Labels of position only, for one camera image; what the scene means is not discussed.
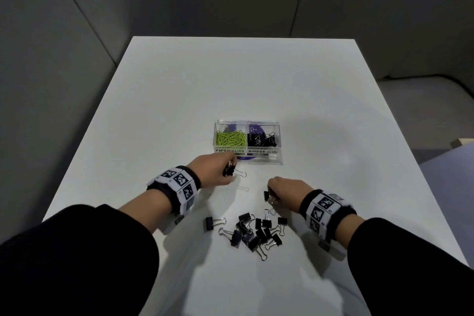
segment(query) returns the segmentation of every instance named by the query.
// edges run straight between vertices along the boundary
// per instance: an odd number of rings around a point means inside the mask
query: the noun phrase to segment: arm
[[[279,203],[306,213],[300,206],[312,187],[279,177],[268,185]],[[471,288],[467,285],[474,283],[474,271],[387,220],[347,215],[336,225],[333,239],[347,249],[352,275],[372,315],[469,309]]]
[[[226,185],[233,153],[202,155],[187,167],[202,187]],[[172,203],[150,189],[116,210],[73,205],[0,245],[3,308],[53,314],[138,315],[158,272],[152,233]]]

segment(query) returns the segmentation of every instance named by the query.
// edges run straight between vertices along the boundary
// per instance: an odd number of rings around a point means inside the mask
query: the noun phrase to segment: clear plastic container
[[[243,145],[217,145],[217,132],[245,133]],[[215,152],[233,151],[240,160],[253,163],[282,163],[280,123],[277,121],[228,121],[218,120],[214,124],[213,143]]]

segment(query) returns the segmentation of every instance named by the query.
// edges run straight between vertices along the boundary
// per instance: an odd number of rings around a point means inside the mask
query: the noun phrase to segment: floor
[[[474,98],[443,77],[377,82],[418,163],[450,150],[457,138],[474,137]]]

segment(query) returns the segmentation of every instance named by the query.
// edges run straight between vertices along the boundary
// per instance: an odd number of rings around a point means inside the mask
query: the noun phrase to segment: white table
[[[349,199],[465,263],[356,43],[343,39],[134,37],[45,216],[73,204],[119,207],[167,167],[212,152],[215,120],[280,122],[283,165],[250,165],[166,238],[143,315],[369,314],[347,259],[317,246],[290,215],[262,262],[213,232],[206,216],[263,216],[275,175]]]

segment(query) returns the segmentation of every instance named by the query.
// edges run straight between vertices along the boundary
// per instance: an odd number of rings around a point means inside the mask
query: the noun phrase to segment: black sleeve
[[[472,308],[474,271],[387,220],[362,223],[347,260],[373,316],[457,315]]]
[[[2,309],[138,315],[158,263],[136,220],[107,205],[70,206],[0,246]]]

